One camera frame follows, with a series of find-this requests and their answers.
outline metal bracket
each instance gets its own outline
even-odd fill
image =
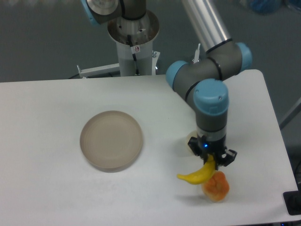
[[[157,61],[159,59],[160,52],[153,51],[152,53],[152,75],[156,75],[157,68]],[[95,75],[104,75],[107,73],[115,73],[119,72],[119,64],[113,64],[113,65],[105,65],[100,67],[93,67],[88,69],[81,70],[80,67],[77,65],[77,69],[79,72],[80,78],[87,78],[89,76],[95,76]]]

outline plate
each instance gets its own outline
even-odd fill
[[[143,134],[138,122],[120,111],[102,112],[90,119],[80,135],[87,160],[102,171],[120,171],[138,157]]]

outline white table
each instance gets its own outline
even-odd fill
[[[176,178],[202,161],[185,147],[195,114],[164,76],[0,84],[0,224],[3,226],[245,225],[294,221],[282,193],[297,190],[260,71],[228,79],[226,145],[238,152],[221,170],[230,192],[210,202]],[[141,125],[136,162],[104,173],[83,156],[85,123],[121,110]]]

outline blue joint cap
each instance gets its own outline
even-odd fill
[[[91,13],[90,10],[89,10],[87,1],[86,1],[86,0],[80,0],[80,1],[81,1],[82,5],[83,5],[83,7],[84,7],[84,10],[85,10],[85,12],[86,12],[86,15],[87,15],[88,18],[89,18],[90,23],[91,23],[93,26],[98,26],[98,25],[100,25],[99,23],[97,23],[97,21],[96,21],[96,20],[94,19],[94,17],[92,16],[92,13]]]
[[[177,75],[178,71],[183,65],[188,64],[186,61],[180,60],[174,62],[172,65],[169,66],[168,70],[166,71],[166,81],[169,86],[174,89],[174,78]]]
[[[205,79],[195,86],[193,102],[204,114],[221,115],[229,107],[228,88],[220,80]]]
[[[249,47],[246,44],[239,42],[236,43],[241,51],[242,62],[241,62],[241,69],[240,72],[249,69],[253,62],[252,52],[250,51]]]

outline yellow banana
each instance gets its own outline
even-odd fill
[[[213,159],[213,156],[209,155],[207,162],[201,169],[188,175],[178,174],[177,177],[181,180],[185,180],[190,184],[199,185],[209,180],[213,176],[214,172],[215,161]]]

